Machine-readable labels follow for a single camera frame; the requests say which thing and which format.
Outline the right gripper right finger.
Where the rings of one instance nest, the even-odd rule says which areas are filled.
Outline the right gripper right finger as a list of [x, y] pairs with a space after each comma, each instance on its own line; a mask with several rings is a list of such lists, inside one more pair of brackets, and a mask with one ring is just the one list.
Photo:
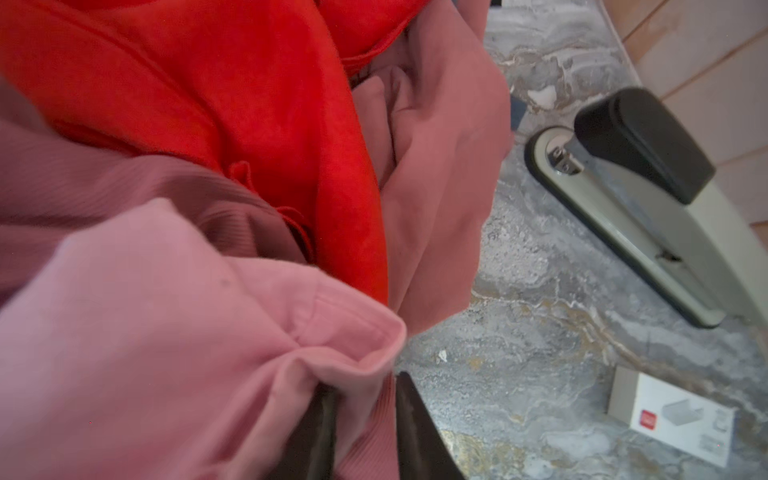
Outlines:
[[401, 480], [464, 480], [413, 379], [396, 376], [396, 435]]

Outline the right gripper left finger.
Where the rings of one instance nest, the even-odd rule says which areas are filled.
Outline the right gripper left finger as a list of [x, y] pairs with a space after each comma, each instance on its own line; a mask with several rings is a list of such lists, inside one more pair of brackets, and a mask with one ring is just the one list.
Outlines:
[[269, 480], [330, 480], [336, 446], [338, 392], [320, 384]]

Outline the light pink cloth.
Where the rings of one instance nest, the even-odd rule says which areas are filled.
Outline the light pink cloth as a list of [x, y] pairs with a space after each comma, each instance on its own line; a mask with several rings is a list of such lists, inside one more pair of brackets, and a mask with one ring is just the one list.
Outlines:
[[406, 337], [305, 265], [217, 252], [166, 199], [66, 237], [1, 311], [5, 479], [260, 479], [315, 388], [358, 436]]

